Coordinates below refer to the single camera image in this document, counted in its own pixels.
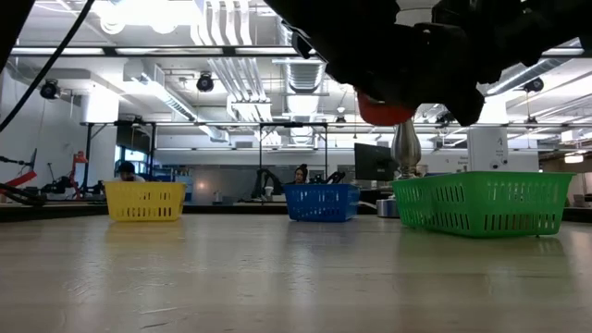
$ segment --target blue basket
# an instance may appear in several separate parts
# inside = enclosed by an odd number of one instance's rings
[[[360,189],[350,184],[285,185],[290,219],[345,222],[358,212]]]

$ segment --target green basket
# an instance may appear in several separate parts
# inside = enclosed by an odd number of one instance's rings
[[[464,172],[392,182],[401,222],[469,237],[559,232],[574,174]]]

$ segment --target metal cylinder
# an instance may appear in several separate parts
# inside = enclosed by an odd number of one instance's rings
[[[414,178],[417,164],[422,159],[422,147],[413,128],[413,118],[397,126],[390,151],[400,166],[400,179]]]

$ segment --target ceiling light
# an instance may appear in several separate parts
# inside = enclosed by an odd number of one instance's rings
[[[563,157],[563,161],[566,164],[576,164],[584,162],[584,157],[580,154],[567,154]]]

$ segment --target man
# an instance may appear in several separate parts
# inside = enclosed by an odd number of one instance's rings
[[[117,172],[119,173],[119,178],[116,179],[116,181],[146,181],[142,177],[136,175],[136,167],[128,161],[122,162],[117,168]]]

